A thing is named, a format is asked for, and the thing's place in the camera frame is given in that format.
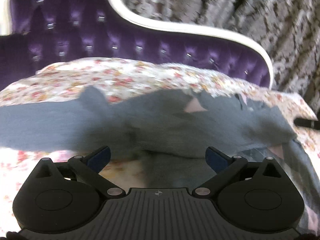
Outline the grey knit garment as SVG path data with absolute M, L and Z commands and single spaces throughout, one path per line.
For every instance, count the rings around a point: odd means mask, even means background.
M 319 208 L 319 178 L 277 107 L 239 95 L 156 92 L 110 104 L 94 87 L 65 102 L 1 108 L 1 146 L 24 151 L 70 150 L 83 157 L 108 147 L 100 175 L 125 191 L 88 223 L 67 232 L 8 232 L 6 239 L 319 239 L 307 229 L 307 208 Z M 254 233 L 225 220 L 192 191 L 215 172 L 205 161 L 214 147 L 249 162 L 273 157 L 304 201 L 294 228 Z

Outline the grey damask curtain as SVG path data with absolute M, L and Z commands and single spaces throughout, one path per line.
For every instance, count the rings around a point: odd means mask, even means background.
M 319 0 L 123 0 L 141 16 L 228 29 L 258 42 L 274 67 L 273 88 L 319 111 Z

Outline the floral bed cover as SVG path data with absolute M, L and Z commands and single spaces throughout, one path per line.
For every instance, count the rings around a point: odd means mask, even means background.
M 21 79 L 1 91 L 1 105 L 67 101 L 93 85 L 110 102 L 120 102 L 161 88 L 205 90 L 212 96 L 240 94 L 244 100 L 262 101 L 277 106 L 288 122 L 300 115 L 313 119 L 315 114 L 298 94 L 287 94 L 262 88 L 214 70 L 201 70 L 181 64 L 152 64 L 121 59 L 81 59 L 54 63 L 34 76 Z M 12 202 L 22 183 L 43 157 L 65 161 L 70 151 L 27 152 L 1 148 L 1 235 L 18 231 L 12 213 Z

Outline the purple tufted chaise lounge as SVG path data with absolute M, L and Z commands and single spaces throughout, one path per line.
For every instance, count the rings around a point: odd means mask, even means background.
M 213 69 L 272 87 L 267 52 L 214 27 L 151 20 L 122 0 L 1 0 L 1 87 L 56 62 L 117 57 Z

